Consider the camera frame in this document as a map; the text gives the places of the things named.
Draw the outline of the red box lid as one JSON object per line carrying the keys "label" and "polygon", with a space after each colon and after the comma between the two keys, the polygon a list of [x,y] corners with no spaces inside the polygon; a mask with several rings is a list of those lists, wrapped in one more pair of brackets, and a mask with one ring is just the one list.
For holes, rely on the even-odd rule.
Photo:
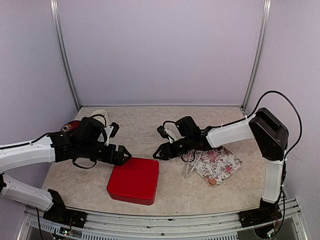
{"label": "red box lid", "polygon": [[113,167],[106,190],[113,200],[150,206],[155,202],[159,173],[157,160],[133,157]]}

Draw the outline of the silver metal serving tongs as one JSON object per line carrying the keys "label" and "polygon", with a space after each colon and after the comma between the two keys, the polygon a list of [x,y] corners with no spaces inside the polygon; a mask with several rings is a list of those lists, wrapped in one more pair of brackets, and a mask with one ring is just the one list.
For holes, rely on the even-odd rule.
{"label": "silver metal serving tongs", "polygon": [[186,162],[186,168],[184,172],[185,178],[189,178],[192,175],[198,161],[199,161],[199,155],[197,154],[197,151],[192,150],[188,158],[185,159],[185,162]]}

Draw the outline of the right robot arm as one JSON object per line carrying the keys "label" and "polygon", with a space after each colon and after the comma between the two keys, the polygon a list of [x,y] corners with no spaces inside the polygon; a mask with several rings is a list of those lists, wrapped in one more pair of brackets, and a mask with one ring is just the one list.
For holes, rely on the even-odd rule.
{"label": "right robot arm", "polygon": [[184,116],[157,130],[162,143],[152,157],[180,165],[173,195],[181,198],[184,215],[257,208],[256,218],[266,222],[275,214],[289,134],[270,111],[205,128]]}

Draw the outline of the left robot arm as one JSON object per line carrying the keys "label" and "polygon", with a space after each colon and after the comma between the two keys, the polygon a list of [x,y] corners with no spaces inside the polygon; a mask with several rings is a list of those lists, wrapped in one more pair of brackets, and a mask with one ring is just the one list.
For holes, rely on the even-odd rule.
{"label": "left robot arm", "polygon": [[36,188],[10,177],[6,172],[41,163],[60,163],[79,158],[94,165],[103,162],[121,166],[132,155],[123,145],[111,144],[119,130],[115,122],[107,125],[95,116],[83,117],[66,124],[61,131],[48,132],[37,139],[0,148],[0,197],[42,210],[63,223],[70,218],[60,194],[52,189]]}

